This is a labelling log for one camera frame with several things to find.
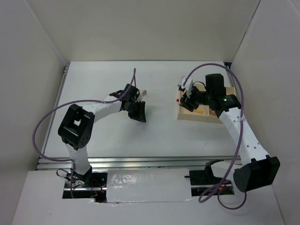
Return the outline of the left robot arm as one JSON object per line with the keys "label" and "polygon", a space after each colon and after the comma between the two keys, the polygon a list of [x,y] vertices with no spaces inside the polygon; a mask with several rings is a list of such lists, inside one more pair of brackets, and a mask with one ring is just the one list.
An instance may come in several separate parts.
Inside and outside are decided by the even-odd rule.
{"label": "left robot arm", "polygon": [[93,125],[100,119],[121,111],[139,122],[146,122],[145,102],[146,90],[130,90],[122,96],[123,91],[111,93],[104,102],[79,106],[72,104],[58,129],[58,135],[65,143],[70,158],[73,160],[71,172],[76,182],[82,187],[92,183],[92,166],[88,160],[87,144],[91,139]]}

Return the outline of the pink orange highlighter marker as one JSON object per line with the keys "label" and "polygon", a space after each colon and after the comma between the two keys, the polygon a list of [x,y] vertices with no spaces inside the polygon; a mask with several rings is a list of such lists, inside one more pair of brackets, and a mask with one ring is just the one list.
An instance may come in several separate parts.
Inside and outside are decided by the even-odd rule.
{"label": "pink orange highlighter marker", "polygon": [[204,114],[204,110],[203,109],[197,109],[197,110],[195,110],[195,113]]}

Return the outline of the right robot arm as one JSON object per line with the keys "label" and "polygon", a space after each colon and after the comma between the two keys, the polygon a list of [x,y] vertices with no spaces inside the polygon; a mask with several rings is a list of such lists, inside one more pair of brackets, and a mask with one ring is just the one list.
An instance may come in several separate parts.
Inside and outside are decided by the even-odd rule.
{"label": "right robot arm", "polygon": [[240,167],[225,165],[223,161],[213,163],[204,173],[205,180],[214,184],[225,176],[242,193],[271,185],[280,167],[279,159],[271,157],[259,143],[240,101],[234,94],[227,94],[223,76],[206,75],[205,82],[205,90],[201,91],[191,78],[181,77],[180,106],[192,112],[200,105],[207,105],[227,128],[241,159]]}

